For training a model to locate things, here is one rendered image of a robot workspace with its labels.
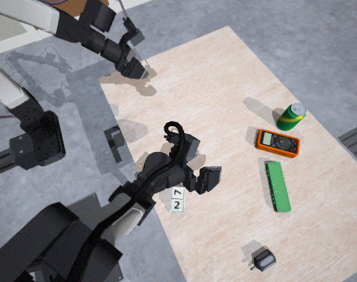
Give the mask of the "green soda can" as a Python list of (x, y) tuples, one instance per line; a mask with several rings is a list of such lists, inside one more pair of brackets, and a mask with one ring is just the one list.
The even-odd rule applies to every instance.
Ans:
[(279, 117), (276, 124), (283, 131), (290, 131), (306, 115), (307, 108), (302, 103), (291, 104)]

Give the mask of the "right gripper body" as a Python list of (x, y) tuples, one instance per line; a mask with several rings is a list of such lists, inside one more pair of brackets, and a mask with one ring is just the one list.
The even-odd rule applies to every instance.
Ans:
[(200, 168), (200, 175), (195, 176), (193, 170), (186, 164), (184, 169), (181, 169), (179, 164), (173, 166), (171, 174), (168, 176), (166, 189), (176, 186), (180, 183), (189, 191), (196, 191), (199, 195), (210, 192), (219, 184), (220, 171), (212, 171), (205, 167)]

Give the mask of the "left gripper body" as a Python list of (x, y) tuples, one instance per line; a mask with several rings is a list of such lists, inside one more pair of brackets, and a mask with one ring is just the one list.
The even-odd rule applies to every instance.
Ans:
[(145, 71), (145, 68), (135, 57), (132, 57), (130, 62), (127, 61), (127, 55), (131, 50), (129, 45), (127, 44), (124, 47), (124, 50), (121, 50), (121, 46), (116, 42), (113, 42), (109, 38), (107, 38), (106, 41), (106, 48), (100, 53), (101, 57), (115, 63), (115, 69), (121, 72), (121, 75), (126, 78), (140, 79)]

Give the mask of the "orange digital multimeter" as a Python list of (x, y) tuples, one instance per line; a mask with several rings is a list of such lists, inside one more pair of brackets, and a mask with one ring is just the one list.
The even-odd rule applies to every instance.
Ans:
[(257, 134), (255, 147), (259, 150), (294, 158), (299, 155), (300, 139), (261, 129)]

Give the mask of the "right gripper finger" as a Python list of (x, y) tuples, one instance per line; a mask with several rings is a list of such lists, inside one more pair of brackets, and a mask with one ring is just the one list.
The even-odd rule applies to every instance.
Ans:
[(222, 174), (222, 167), (221, 166), (208, 166), (208, 167), (205, 167), (205, 168), (210, 169), (212, 171), (219, 170), (220, 171), (219, 182), (221, 181), (221, 174)]
[(199, 155), (199, 150), (197, 150), (196, 151), (196, 154), (195, 154), (195, 156), (194, 157), (186, 157), (186, 163), (188, 163), (189, 161), (191, 161), (192, 159), (194, 159), (196, 156), (198, 156)]

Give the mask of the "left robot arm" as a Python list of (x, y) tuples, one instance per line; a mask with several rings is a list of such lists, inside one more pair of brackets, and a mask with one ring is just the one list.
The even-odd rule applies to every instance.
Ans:
[[(77, 20), (63, 10), (39, 0), (0, 0), (0, 15), (36, 27), (56, 38), (72, 43), (80, 42), (85, 48), (99, 54), (106, 48), (106, 36), (90, 25), (103, 33), (109, 33), (116, 13), (100, 0), (87, 0)], [(123, 18), (123, 21), (128, 32), (123, 34), (118, 43), (121, 50), (124, 50), (129, 40), (135, 47), (145, 39), (140, 29), (134, 29), (129, 20)], [(2, 68), (0, 101), (21, 121), (20, 128), (33, 139), (34, 159), (37, 162), (60, 154), (53, 112), (44, 112), (38, 101)]]

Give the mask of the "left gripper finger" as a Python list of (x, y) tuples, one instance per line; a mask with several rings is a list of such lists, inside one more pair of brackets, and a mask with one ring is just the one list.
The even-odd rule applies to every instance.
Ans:
[(140, 80), (147, 78), (149, 75), (149, 73), (147, 72), (147, 70), (144, 71), (144, 73), (142, 74), (142, 77), (140, 78)]
[(129, 52), (129, 54), (128, 54), (128, 56), (127, 56), (127, 61), (128, 62), (130, 62), (131, 60), (132, 60), (132, 57), (135, 57), (136, 59), (138, 59), (139, 60), (139, 62), (140, 63), (142, 63), (141, 61), (140, 61), (140, 59), (137, 57), (137, 55), (132, 51), (132, 49), (130, 50), (130, 52)]

